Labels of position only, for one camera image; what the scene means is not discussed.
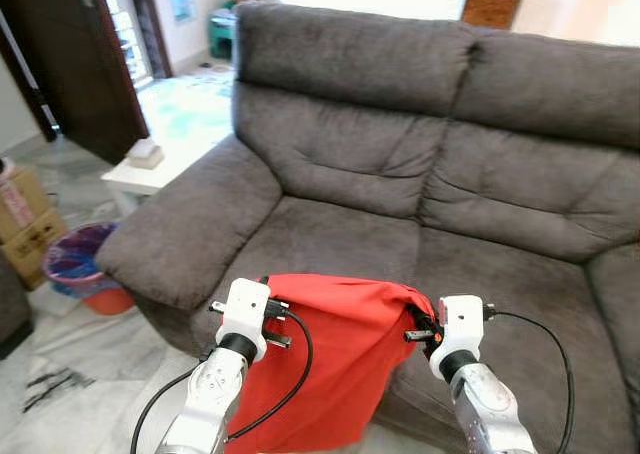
dark wooden door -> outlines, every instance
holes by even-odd
[[[66,137],[114,164],[148,137],[104,0],[0,0],[0,9]]]

black cable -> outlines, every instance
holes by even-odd
[[[167,384],[162,386],[158,392],[156,392],[153,395],[153,397],[149,400],[149,402],[147,402],[147,405],[144,406],[144,409],[142,410],[142,414],[140,414],[140,417],[138,418],[138,422],[136,423],[136,428],[133,430],[133,439],[131,439],[131,448],[129,449],[129,454],[136,454],[136,451],[138,449],[138,438],[140,437],[142,424],[144,423],[145,418],[149,414],[149,411],[151,410],[153,405],[156,403],[156,401],[160,398],[160,396],[162,396],[165,392],[167,392],[173,386],[175,386],[180,381],[183,381],[187,377],[189,377],[196,367],[198,366],[195,366],[192,369],[189,369],[184,374],[180,374],[173,381],[169,381]]]
[[[523,321],[529,322],[534,326],[539,327],[544,330],[547,334],[551,336],[553,341],[560,349],[560,354],[562,355],[562,361],[564,362],[564,369],[567,374],[567,417],[564,424],[564,432],[562,433],[562,441],[560,442],[560,447],[556,451],[556,454],[564,454],[567,450],[567,446],[569,445],[569,441],[571,441],[571,435],[573,433],[573,424],[574,424],[574,411],[575,411],[575,403],[576,403],[576,392],[575,385],[573,379],[573,369],[571,367],[571,361],[569,360],[569,356],[567,355],[564,347],[560,343],[560,339],[545,325],[539,323],[538,321],[534,321],[533,319],[529,319],[528,317],[521,316],[519,314],[513,314],[511,312],[501,312],[496,311],[494,313],[496,316],[508,316],[515,317],[517,319],[521,319]]]
[[[253,421],[251,424],[249,424],[249,425],[243,427],[242,429],[240,429],[239,431],[236,431],[233,434],[231,434],[229,437],[227,437],[226,442],[231,442],[231,441],[236,440],[240,436],[243,436],[244,434],[246,434],[250,430],[258,427],[264,421],[266,421],[271,416],[273,416],[287,402],[289,402],[293,396],[295,396],[298,393],[298,391],[300,390],[300,388],[302,387],[304,382],[307,380],[307,377],[309,377],[309,372],[311,371],[311,365],[313,364],[313,341],[311,340],[311,333],[309,332],[309,329],[307,328],[305,323],[302,321],[302,319],[300,319],[296,314],[294,314],[293,312],[291,312],[289,310],[285,310],[284,311],[284,315],[286,317],[290,317],[291,319],[293,319],[300,326],[300,328],[302,329],[302,332],[304,332],[304,337],[307,340],[307,364],[304,367],[304,371],[302,372],[302,375],[300,376],[300,379],[298,380],[296,385],[293,386],[293,388],[289,391],[289,393],[286,396],[284,396],[282,398],[282,400],[278,404],[273,406],[271,409],[269,409],[266,413],[264,413],[262,416],[260,416],[255,421]]]

red bag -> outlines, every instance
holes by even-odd
[[[415,348],[403,339],[404,331],[415,329],[407,305],[435,319],[431,303],[410,287],[365,279],[287,274],[271,276],[269,286],[272,297],[289,302],[311,331],[313,365],[300,391],[263,424],[230,442],[225,453],[317,451],[359,441],[391,371]],[[307,344],[297,324],[269,321],[267,329],[290,336],[293,345],[269,346],[249,369],[229,434],[271,409],[304,370]]]

sofa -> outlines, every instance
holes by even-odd
[[[27,293],[0,251],[0,361],[33,332]]]
[[[471,293],[557,333],[575,371],[568,452],[636,453],[640,50],[284,5],[239,9],[233,134],[98,255],[173,346],[197,355],[237,277],[384,279]],[[487,323],[488,363],[540,453],[566,409],[544,332]],[[379,422],[463,453],[419,350]]]

wooden cabinet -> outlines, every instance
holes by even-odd
[[[467,0],[462,20],[473,26],[509,29],[520,0]]]

